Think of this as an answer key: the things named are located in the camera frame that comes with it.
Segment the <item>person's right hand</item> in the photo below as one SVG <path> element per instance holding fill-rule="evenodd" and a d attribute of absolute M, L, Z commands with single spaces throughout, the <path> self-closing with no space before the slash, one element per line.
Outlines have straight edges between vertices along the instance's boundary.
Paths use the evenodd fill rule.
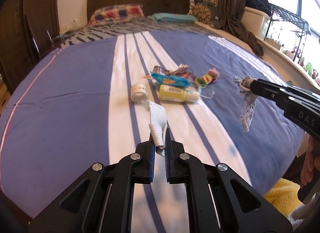
<path fill-rule="evenodd" d="M 309 137 L 309 146 L 306 151 L 300 180 L 303 185 L 310 183 L 313 179 L 314 170 L 319 170 L 319 156 L 315 155 L 315 139 Z"/>

